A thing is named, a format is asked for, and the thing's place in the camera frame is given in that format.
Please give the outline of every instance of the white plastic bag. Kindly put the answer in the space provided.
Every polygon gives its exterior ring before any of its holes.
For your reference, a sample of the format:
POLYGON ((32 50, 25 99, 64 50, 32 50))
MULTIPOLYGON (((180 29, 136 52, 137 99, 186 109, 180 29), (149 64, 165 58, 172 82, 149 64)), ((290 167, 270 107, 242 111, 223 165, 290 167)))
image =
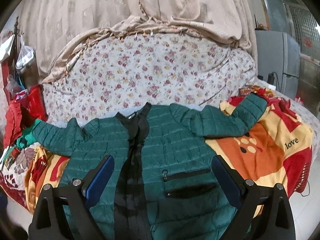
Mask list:
POLYGON ((12 35, 9 39, 7 39, 0 46, 0 63, 6 60, 10 56, 12 44, 14 40, 14 35, 12 35))
POLYGON ((19 84, 13 79, 12 75, 8 75, 7 77, 8 84, 5 87, 10 93, 12 98, 16 95, 16 93, 20 92, 22 88, 19 86, 19 84))
POLYGON ((26 68, 29 68, 32 66, 32 64, 36 60, 36 57, 35 57, 34 49, 30 46, 25 45, 22 35, 20 38, 20 42, 21 42, 21 48, 20 48, 19 57, 16 63, 16 69, 19 74, 22 74, 26 68))

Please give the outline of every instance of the quilted fabric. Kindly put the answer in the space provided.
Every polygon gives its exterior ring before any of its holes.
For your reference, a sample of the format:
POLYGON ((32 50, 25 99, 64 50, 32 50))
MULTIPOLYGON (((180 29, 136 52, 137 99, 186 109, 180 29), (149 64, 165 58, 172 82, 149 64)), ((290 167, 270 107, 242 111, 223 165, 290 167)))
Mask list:
MULTIPOLYGON (((206 106, 201 112, 176 104, 151 107, 147 115, 149 134, 141 158, 147 213, 154 240, 218 239, 223 234, 236 210, 220 187, 187 199, 167 198, 164 194, 165 190, 188 186, 191 180, 196 185, 215 182, 213 173, 164 182, 163 170, 170 175, 209 168, 216 153, 205 144, 203 136, 242 136, 262 116, 266 105, 264 99, 251 94, 230 116, 212 106, 206 106)), ((114 157, 114 173, 99 203, 90 208, 106 238, 114 239, 116 183, 128 155, 126 128, 112 117, 94 119, 81 129, 73 118, 66 128, 40 122, 33 135, 48 150, 71 156, 59 186, 70 184, 74 178, 82 179, 104 155, 114 157)), ((65 211, 76 236, 70 211, 67 208, 65 211)))

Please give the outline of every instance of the green puffer jacket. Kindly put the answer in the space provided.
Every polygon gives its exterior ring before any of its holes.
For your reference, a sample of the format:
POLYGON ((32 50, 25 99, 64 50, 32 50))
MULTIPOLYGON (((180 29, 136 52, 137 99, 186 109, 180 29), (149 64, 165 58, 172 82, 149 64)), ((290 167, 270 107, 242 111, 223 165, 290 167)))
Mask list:
POLYGON ((114 173, 90 208, 107 239, 218 239, 236 210, 215 183, 210 164, 216 153, 204 137, 243 136, 266 106, 254 94, 231 116, 212 106, 199 112, 146 105, 131 119, 117 114, 84 128, 74 118, 66 128, 40 122, 32 134, 49 151, 71 157, 59 186, 82 179, 105 155, 114 157, 114 173))

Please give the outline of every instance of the orange blanket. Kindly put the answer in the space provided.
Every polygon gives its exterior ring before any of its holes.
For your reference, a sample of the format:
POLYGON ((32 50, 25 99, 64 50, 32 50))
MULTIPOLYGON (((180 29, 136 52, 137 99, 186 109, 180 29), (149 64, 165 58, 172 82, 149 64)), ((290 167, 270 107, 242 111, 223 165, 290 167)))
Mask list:
MULTIPOLYGON (((220 109, 231 114, 242 99, 232 97, 221 103, 220 109)), ((290 110, 290 101, 266 99, 265 113, 244 136, 207 139, 206 143, 244 179, 267 187, 280 182, 290 197, 294 191, 302 192, 307 184, 313 130, 290 110)))
POLYGON ((42 187, 48 183, 57 187, 68 162, 69 157, 55 155, 42 146, 35 148, 35 156, 24 181, 27 206, 32 214, 42 187))

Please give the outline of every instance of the blue gripper pad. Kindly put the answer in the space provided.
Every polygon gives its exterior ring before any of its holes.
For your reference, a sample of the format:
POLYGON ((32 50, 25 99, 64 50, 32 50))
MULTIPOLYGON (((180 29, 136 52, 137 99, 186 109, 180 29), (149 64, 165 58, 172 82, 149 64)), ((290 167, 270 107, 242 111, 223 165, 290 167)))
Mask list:
POLYGON ((114 158, 111 155, 106 155, 98 166, 95 169, 90 170, 84 177, 82 195, 86 199, 84 205, 88 210, 99 202, 114 169, 114 158))
POLYGON ((241 190, 231 177, 229 172, 233 172, 231 168, 229 168, 229 171, 224 167, 224 165, 219 160, 218 156, 215 156, 212 158, 211 161, 211 168, 212 172, 215 175, 218 183, 220 184, 223 193, 226 195, 229 203, 231 206, 237 208, 240 210, 242 207, 241 202, 241 190))

